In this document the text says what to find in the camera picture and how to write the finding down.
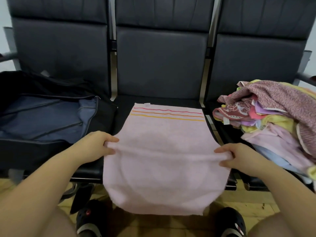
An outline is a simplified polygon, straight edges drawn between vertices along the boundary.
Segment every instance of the chair backrest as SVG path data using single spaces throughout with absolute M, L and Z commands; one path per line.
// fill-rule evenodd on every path
M 107 0 L 7 0 L 24 71 L 87 79 L 111 95 Z
M 199 99 L 214 0 L 115 0 L 118 94 Z
M 316 15 L 316 0 L 222 0 L 206 101 L 238 81 L 292 83 Z

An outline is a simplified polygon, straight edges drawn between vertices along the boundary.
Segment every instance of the black suitcase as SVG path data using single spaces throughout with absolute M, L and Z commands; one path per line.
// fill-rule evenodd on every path
M 34 171 L 92 131 L 111 130 L 116 106 L 86 80 L 1 72 L 0 169 Z

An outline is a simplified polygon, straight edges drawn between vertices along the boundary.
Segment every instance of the black shoe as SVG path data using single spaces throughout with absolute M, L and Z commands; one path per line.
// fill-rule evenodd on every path
M 215 217 L 216 237 L 244 237 L 246 226 L 242 215 L 231 207 L 220 210 Z
M 107 214 L 109 209 L 98 200 L 89 200 L 77 215 L 77 234 L 92 231 L 96 237 L 106 236 Z

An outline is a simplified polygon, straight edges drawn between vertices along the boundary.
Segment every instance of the row of seats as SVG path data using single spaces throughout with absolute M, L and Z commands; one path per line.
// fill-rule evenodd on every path
M 89 79 L 111 97 L 108 0 L 7 0 L 21 69 Z M 118 133 L 134 103 L 201 108 L 214 0 L 115 0 Z M 316 16 L 316 0 L 222 0 L 204 98 L 205 114 L 240 80 L 292 83 Z M 224 143 L 241 131 L 213 123 Z M 101 183 L 103 160 L 72 180 Z M 248 189 L 266 190 L 242 175 Z M 227 189 L 236 189 L 231 174 Z

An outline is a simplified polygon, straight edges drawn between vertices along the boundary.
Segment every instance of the pile of towels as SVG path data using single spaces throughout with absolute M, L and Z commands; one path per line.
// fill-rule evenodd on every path
M 284 169 L 312 183 L 316 164 L 316 93 L 285 82 L 240 81 L 237 91 L 218 98 L 216 120 L 240 128 L 242 139 Z

